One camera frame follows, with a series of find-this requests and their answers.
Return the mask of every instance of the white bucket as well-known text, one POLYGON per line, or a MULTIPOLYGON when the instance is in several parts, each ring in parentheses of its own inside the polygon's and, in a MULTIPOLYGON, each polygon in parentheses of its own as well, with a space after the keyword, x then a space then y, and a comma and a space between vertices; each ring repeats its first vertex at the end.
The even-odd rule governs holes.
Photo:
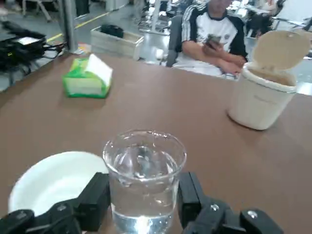
POLYGON ((285 70, 296 66, 309 48, 309 41, 294 32, 263 35, 253 51, 254 62, 244 65, 235 84, 229 116, 244 126, 268 129, 296 93, 296 77, 285 70))

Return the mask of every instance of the water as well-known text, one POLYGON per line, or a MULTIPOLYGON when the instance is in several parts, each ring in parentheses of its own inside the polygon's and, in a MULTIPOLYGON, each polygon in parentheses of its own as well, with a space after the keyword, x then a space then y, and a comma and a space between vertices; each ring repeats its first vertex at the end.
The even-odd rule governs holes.
POLYGON ((173 176, 156 178, 176 170, 172 157, 166 152, 134 146, 118 151, 114 167, 130 177, 110 174, 117 230, 127 234, 166 233, 172 224, 178 179, 173 176))

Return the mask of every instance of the brown table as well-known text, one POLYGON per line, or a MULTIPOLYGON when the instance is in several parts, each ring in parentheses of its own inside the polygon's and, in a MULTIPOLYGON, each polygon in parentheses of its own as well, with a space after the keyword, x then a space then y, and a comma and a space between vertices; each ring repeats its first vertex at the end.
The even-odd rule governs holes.
MULTIPOLYGON (((207 195, 237 211, 263 209, 285 233, 311 232, 311 97, 296 95, 272 128, 257 132, 226 115, 232 81, 101 57, 114 68, 106 100, 64 95, 61 76, 73 56, 0 94, 0 216, 16 180, 39 160, 70 150, 101 155, 120 132, 155 129, 184 143, 185 170, 196 172, 207 195)), ((172 233, 179 232, 176 222, 172 233)))

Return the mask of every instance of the white bowl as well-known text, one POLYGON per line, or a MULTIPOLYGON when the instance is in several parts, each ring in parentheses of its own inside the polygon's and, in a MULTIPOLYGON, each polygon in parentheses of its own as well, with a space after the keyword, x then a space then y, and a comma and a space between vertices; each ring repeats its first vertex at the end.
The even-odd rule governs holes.
POLYGON ((38 162, 13 187, 9 212, 31 209, 41 215, 57 202, 78 197, 96 172, 108 173, 104 160, 87 152, 64 152, 38 162))

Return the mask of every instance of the clear glass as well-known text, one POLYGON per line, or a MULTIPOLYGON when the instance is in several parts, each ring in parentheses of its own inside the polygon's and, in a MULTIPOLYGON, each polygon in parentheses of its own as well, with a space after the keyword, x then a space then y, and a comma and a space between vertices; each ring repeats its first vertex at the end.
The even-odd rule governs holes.
POLYGON ((173 220, 178 174, 186 161, 180 141, 165 133, 129 131, 105 145, 103 158, 117 231, 166 233, 173 220))

